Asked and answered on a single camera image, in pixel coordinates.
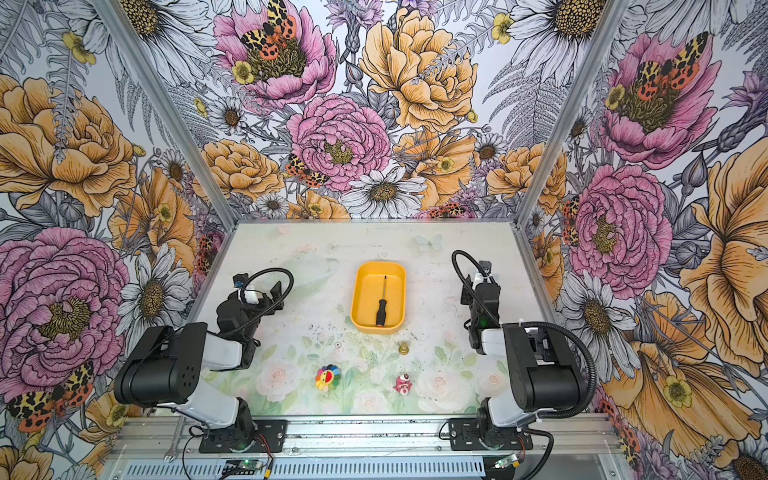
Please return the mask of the green circuit board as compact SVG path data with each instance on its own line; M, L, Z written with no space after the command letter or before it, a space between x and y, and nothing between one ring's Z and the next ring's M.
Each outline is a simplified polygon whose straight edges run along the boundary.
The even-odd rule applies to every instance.
M519 467L519 465L520 465L519 456L515 453L512 453L503 458L496 460L493 468L494 469L507 469L507 468L516 469Z
M263 461L259 459L233 459L227 460L223 466L221 476L223 478L240 475L240 476L253 476L256 474L266 474L268 468L271 466L269 460Z

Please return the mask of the silver wrench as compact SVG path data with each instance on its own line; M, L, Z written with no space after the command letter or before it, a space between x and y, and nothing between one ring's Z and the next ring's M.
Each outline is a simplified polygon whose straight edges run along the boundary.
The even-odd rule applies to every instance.
M179 416L175 423L169 448L165 452L163 457L163 461L165 463L172 463L177 457L178 444L182 435L184 424L185 424L185 418L183 416Z

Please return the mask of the aluminium front rail frame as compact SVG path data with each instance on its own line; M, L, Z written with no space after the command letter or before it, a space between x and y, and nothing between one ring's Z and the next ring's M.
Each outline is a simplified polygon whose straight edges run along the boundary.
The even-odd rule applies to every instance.
M178 417L132 418L117 436L108 458L163 460ZM286 420L287 436L282 458L504 455L512 451L452 451L447 435L451 418L472 415L360 415L360 416L258 416L255 420ZM186 456L202 459L200 440L188 428L185 418L175 460ZM542 420L533 428L554 437L554 455L619 454L620 441L604 414L580 414L565 420ZM533 448L522 450L528 458L545 451L547 439L531 436Z

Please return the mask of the yellow plastic bin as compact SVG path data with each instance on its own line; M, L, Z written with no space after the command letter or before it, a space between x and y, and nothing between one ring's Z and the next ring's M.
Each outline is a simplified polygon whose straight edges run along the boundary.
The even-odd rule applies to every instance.
M383 277L388 276L386 324L375 325ZM350 319L355 328L369 335L392 335L405 321L407 274L399 263L370 261L362 264L356 274Z

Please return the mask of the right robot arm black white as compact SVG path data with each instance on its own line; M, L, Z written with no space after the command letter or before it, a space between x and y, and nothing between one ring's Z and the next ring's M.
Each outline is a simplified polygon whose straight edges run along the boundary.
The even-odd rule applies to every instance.
M594 357L577 335L555 323L503 323L492 265L462 250L452 253L451 262L462 282L461 303L470 312L464 328L471 348L504 359L509 377L507 389L481 400L473 420L448 422L451 448L529 449L531 424L571 418L589 406L598 384Z

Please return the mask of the black orange handle screwdriver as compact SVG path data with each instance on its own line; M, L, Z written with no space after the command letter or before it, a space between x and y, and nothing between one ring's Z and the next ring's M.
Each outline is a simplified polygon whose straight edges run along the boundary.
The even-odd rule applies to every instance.
M387 299L386 299L386 291L387 291L387 283L388 283L388 276L385 275L383 277L382 281L382 293L381 297L378 301L378 309L376 312L375 317L375 325L377 327L384 327L386 324L386 308L387 308Z

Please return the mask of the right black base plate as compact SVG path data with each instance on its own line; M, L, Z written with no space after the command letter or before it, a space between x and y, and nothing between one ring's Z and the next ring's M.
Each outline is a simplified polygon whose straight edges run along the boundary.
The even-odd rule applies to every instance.
M478 419L451 418L447 423L452 451L522 451L533 448L529 434L516 428L499 428Z

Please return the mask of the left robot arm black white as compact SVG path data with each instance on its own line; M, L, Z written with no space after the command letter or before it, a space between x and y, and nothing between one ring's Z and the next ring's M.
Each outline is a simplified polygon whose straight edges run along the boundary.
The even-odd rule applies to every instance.
M237 274L233 292L216 309L218 329L204 322L147 329L121 367L114 394L121 404L167 409L202 430L203 453L265 453L283 449L287 423L253 418L247 401L203 380L204 372L251 367L263 317L283 309L294 285L281 267Z

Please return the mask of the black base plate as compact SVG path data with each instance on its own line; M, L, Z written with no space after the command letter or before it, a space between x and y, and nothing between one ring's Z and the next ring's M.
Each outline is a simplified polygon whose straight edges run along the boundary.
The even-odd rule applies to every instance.
M200 442L203 454L281 453L286 439L286 420L255 420L251 427L236 425L214 429Z
M529 434L516 428L499 428L478 419L451 418L447 423L452 451L522 451L533 448Z

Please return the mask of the right green circuit board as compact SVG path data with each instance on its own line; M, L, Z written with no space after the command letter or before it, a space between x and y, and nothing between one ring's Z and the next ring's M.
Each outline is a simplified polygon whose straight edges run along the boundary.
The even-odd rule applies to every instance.
M494 469L507 469L507 468L516 469L519 467L519 465L520 465L519 456L515 453L512 453L503 458L496 460L493 468Z

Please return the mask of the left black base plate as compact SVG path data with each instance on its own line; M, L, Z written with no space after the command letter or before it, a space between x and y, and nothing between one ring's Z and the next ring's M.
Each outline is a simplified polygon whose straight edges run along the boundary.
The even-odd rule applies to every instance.
M255 420L251 427L236 425L214 429L200 442L203 454L281 453L286 439L286 420Z

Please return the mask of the rainbow flower toy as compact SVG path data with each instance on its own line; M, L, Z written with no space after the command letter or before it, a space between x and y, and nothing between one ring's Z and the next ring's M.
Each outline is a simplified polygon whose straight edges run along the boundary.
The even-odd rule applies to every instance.
M334 390L341 378L341 369L333 364L321 367L315 376L315 386L322 392Z

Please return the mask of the left green circuit board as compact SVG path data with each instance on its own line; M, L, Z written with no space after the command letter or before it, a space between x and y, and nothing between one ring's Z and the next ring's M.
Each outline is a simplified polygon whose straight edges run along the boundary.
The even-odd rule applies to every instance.
M240 476L253 476L256 474L266 474L268 468L271 466L269 460L263 461L259 459L233 459L227 460L223 466L221 476L223 478L240 475Z

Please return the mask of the pink strawberry bear toy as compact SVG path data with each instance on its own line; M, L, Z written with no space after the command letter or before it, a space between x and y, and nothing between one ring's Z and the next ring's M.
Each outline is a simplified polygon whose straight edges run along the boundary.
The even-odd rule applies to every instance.
M396 378L393 389L400 395L408 395L412 386L413 384L410 375L403 373Z

